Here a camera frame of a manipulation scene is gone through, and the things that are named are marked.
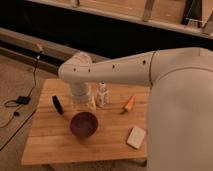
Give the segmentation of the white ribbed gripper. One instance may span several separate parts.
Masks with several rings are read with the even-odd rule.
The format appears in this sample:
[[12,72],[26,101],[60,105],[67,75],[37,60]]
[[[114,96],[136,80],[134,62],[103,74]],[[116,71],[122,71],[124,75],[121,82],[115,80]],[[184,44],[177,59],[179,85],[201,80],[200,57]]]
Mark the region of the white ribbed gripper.
[[87,103],[91,98],[91,86],[88,83],[73,83],[70,89],[71,98],[76,103]]

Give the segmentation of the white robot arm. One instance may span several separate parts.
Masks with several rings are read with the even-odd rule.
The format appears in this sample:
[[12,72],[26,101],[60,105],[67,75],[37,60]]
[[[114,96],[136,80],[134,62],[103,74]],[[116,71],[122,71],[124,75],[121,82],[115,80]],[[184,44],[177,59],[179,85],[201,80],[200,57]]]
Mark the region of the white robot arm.
[[59,78],[86,99],[90,82],[151,88],[147,105],[147,171],[213,171],[213,51],[156,50],[93,63],[79,52]]

